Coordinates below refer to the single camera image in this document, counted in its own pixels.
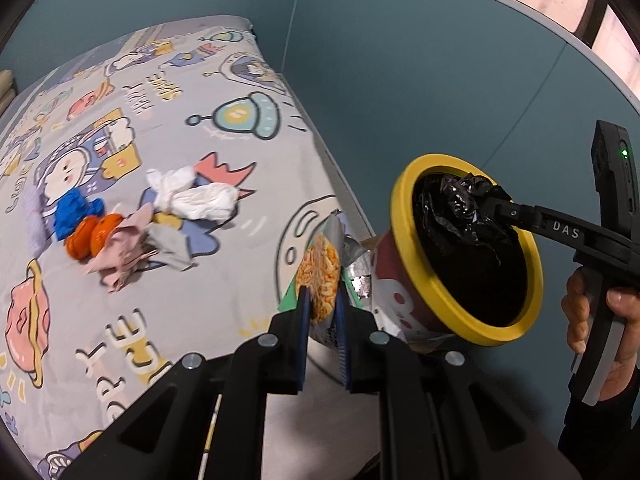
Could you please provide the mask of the person's right hand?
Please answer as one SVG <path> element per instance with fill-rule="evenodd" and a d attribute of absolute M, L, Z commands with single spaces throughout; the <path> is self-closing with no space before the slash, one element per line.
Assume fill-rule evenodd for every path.
<path fill-rule="evenodd" d="M 567 344 L 570 350 L 583 354 L 589 336 L 590 303 L 586 296 L 586 277 L 582 269 L 568 279 L 566 294 L 561 301 L 567 318 Z M 639 293 L 630 288 L 610 289 L 606 303 L 620 318 L 626 320 L 614 362 L 608 371 L 599 400 L 607 401 L 622 393 L 631 382 L 639 352 Z"/>

